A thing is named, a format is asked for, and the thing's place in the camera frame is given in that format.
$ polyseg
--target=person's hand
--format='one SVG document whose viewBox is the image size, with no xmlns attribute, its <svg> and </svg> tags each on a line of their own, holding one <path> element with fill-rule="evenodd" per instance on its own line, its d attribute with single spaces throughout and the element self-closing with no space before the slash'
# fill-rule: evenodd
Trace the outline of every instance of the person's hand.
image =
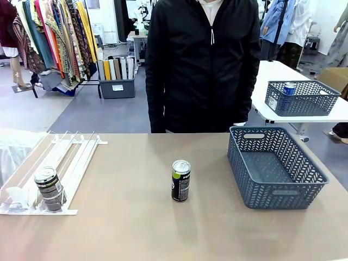
<svg viewBox="0 0 348 261">
<path fill-rule="evenodd" d="M 268 31 L 268 27 L 265 26 L 265 27 L 263 28 L 262 34 L 263 34 L 263 35 L 266 35 L 267 31 Z"/>
</svg>

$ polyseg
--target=basket bottom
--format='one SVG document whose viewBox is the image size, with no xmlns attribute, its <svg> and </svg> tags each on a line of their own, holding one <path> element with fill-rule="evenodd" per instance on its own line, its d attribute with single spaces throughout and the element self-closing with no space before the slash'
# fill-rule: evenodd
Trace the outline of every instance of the basket bottom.
<svg viewBox="0 0 348 261">
<path fill-rule="evenodd" d="M 272 152 L 241 153 L 255 182 L 294 183 L 278 157 Z"/>
</svg>

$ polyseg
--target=blue can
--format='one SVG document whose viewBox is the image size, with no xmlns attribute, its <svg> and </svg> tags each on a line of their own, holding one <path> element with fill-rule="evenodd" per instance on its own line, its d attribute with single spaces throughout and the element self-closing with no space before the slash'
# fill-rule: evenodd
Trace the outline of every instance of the blue can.
<svg viewBox="0 0 348 261">
<path fill-rule="evenodd" d="M 283 92 L 286 95 L 293 95 L 295 93 L 295 89 L 296 89 L 295 83 L 287 82 L 285 83 Z"/>
</svg>

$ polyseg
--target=yellow folder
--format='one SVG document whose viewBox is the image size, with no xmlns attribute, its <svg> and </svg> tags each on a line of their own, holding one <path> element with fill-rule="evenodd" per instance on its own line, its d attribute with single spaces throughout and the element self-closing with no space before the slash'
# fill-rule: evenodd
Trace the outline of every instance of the yellow folder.
<svg viewBox="0 0 348 261">
<path fill-rule="evenodd" d="M 105 80 L 111 80 L 109 61 L 105 60 L 103 61 L 103 64 L 104 64 Z"/>
</svg>

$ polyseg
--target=white skirt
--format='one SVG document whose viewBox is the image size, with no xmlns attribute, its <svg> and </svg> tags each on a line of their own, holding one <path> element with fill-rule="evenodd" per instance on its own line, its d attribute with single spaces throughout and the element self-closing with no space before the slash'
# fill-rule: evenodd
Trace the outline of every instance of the white skirt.
<svg viewBox="0 0 348 261">
<path fill-rule="evenodd" d="M 18 49 L 14 47 L 2 47 L 4 49 L 4 53 L 7 57 L 17 57 L 19 55 Z"/>
</svg>

